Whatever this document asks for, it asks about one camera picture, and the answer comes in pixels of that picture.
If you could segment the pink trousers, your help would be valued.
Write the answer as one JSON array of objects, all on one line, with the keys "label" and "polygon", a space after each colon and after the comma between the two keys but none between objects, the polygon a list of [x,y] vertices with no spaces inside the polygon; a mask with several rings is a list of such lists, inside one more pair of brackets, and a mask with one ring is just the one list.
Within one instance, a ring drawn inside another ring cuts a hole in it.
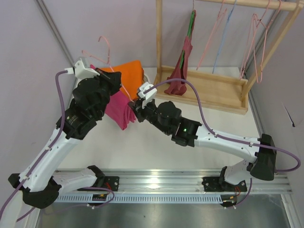
[{"label": "pink trousers", "polygon": [[123,92],[118,91],[110,97],[110,102],[106,106],[105,114],[114,120],[121,130],[125,130],[129,123],[137,120],[128,103],[129,99]]}]

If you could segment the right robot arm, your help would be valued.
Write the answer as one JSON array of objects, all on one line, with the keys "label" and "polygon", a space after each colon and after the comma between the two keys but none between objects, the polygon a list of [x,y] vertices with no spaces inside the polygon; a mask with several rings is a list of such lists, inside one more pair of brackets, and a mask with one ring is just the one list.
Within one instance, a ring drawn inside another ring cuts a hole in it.
[{"label": "right robot arm", "polygon": [[227,133],[211,133],[200,122],[182,117],[181,109],[173,102],[155,101],[143,105],[143,100],[129,102],[139,122],[148,121],[171,140],[180,146],[204,147],[226,152],[242,158],[233,166],[225,166],[219,176],[203,178],[205,192],[232,192],[239,188],[247,190],[245,180],[256,178],[262,181],[273,181],[276,166],[276,150],[270,135],[261,138],[240,137]]}]

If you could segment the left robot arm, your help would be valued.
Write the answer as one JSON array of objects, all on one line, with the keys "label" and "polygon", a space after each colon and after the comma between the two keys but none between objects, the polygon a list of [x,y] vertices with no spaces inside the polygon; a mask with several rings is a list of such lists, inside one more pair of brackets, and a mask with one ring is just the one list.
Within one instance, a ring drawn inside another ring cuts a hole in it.
[{"label": "left robot arm", "polygon": [[110,97],[120,91],[121,72],[93,70],[73,90],[68,109],[56,123],[49,142],[22,173],[10,175],[13,188],[22,192],[26,205],[44,209],[58,196],[74,190],[95,190],[104,186],[105,175],[95,165],[66,177],[55,174],[59,164],[102,120]]}]

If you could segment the green plastic hanger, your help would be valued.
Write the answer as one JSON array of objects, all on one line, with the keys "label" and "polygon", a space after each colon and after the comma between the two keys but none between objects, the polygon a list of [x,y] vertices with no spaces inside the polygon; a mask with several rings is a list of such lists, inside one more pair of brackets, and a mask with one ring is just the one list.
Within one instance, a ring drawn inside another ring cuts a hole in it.
[{"label": "green plastic hanger", "polygon": [[[191,12],[190,22],[189,22],[189,26],[188,26],[187,35],[186,35],[186,37],[188,37],[188,38],[191,38],[191,36],[192,36],[195,17],[196,17],[196,11],[194,9],[194,1],[192,1],[192,12]],[[180,58],[180,60],[181,60],[180,61],[180,68],[182,68],[182,65],[183,65],[183,62],[184,62],[184,55],[185,55],[185,50],[183,49],[182,53],[181,53],[181,58]]]}]

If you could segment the orange folded cloth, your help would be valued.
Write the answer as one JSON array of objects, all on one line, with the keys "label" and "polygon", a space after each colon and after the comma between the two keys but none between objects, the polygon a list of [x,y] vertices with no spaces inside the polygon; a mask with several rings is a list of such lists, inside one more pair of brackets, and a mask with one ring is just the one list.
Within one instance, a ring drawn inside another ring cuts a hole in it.
[{"label": "orange folded cloth", "polygon": [[124,80],[125,86],[130,90],[132,99],[137,98],[137,90],[142,83],[142,65],[139,60],[134,60],[119,66],[114,66],[115,72],[121,72],[121,82]]}]

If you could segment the maroon tank top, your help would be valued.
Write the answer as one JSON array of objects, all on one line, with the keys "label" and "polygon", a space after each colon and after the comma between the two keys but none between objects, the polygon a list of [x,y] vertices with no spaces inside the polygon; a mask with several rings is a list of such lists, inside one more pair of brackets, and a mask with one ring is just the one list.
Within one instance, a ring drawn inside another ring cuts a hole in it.
[{"label": "maroon tank top", "polygon": [[[192,51],[192,44],[191,44],[191,39],[186,36],[182,48],[182,53],[178,59],[178,62],[175,66],[174,71],[172,72],[171,76],[167,78],[169,79],[187,79],[187,72],[188,72],[188,60],[190,53]],[[183,95],[186,91],[186,84],[182,81],[172,81],[169,82],[169,87],[164,91],[166,94],[170,95]]]}]

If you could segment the wooden clothes rack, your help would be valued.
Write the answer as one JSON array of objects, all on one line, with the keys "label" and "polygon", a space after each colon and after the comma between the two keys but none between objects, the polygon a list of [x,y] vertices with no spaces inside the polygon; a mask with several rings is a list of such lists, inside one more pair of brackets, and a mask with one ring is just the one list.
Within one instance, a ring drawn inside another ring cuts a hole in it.
[{"label": "wooden clothes rack", "polygon": [[[224,4],[233,5],[234,0],[225,0]],[[236,5],[252,8],[266,9],[266,0],[237,0]],[[277,1],[271,1],[269,5],[270,10],[276,10],[279,7]],[[283,24],[277,31],[269,47],[265,49],[264,63],[262,69],[266,67],[267,63],[273,56],[279,44],[291,28],[297,16],[304,7],[304,2],[298,0],[296,2],[282,1],[281,11],[287,11]],[[155,83],[159,85],[157,97],[161,99],[171,99],[173,101],[193,105],[199,105],[245,115],[248,111],[249,92],[256,83],[255,72],[251,75],[249,80],[236,79],[228,76],[218,75],[214,73],[204,73],[198,70],[188,70],[187,79],[197,86],[192,92],[186,91],[183,95],[170,95],[164,91],[170,86],[169,82],[173,79],[167,80],[169,74],[172,74],[174,67],[165,66],[162,64],[162,1],[156,1],[156,58],[157,58],[157,74]]]}]

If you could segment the aluminium mounting rail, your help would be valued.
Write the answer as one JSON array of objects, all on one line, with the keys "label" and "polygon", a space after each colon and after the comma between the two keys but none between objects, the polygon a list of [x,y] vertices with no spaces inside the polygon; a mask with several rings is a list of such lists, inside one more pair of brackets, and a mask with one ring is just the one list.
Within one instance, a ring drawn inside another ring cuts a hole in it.
[{"label": "aluminium mounting rail", "polygon": [[[103,169],[106,176],[118,176],[120,193],[192,194],[203,193],[203,178],[219,176],[219,169],[207,170],[131,170]],[[253,179],[251,194],[292,194],[292,187],[285,174],[278,174],[273,181]]]}]

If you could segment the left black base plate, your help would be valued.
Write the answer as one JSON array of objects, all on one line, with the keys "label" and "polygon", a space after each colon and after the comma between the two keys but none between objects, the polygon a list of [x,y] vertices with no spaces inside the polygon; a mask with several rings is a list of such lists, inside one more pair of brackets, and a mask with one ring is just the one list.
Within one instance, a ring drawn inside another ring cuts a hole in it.
[{"label": "left black base plate", "polygon": [[104,176],[97,178],[94,187],[108,188],[112,191],[118,191],[120,177],[118,176]]}]

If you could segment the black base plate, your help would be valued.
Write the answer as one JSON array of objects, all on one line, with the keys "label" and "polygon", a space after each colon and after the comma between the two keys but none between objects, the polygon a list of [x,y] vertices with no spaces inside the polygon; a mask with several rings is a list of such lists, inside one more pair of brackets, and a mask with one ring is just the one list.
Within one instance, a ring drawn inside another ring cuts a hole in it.
[{"label": "black base plate", "polygon": [[97,178],[94,187],[108,188],[112,191],[118,191],[120,177],[118,176],[104,176]]},{"label": "black base plate", "polygon": [[207,176],[203,177],[202,183],[205,192],[246,192],[247,185],[243,180],[239,184],[231,184],[226,182],[222,177]]}]

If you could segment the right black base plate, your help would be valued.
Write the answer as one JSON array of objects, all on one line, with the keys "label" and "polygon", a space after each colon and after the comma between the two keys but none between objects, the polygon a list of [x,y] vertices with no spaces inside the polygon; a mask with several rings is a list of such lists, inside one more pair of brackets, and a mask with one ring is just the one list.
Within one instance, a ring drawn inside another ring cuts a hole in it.
[{"label": "right black base plate", "polygon": [[202,183],[205,192],[246,192],[247,185],[243,180],[239,184],[231,184],[226,182],[222,177],[207,176],[203,177]]}]

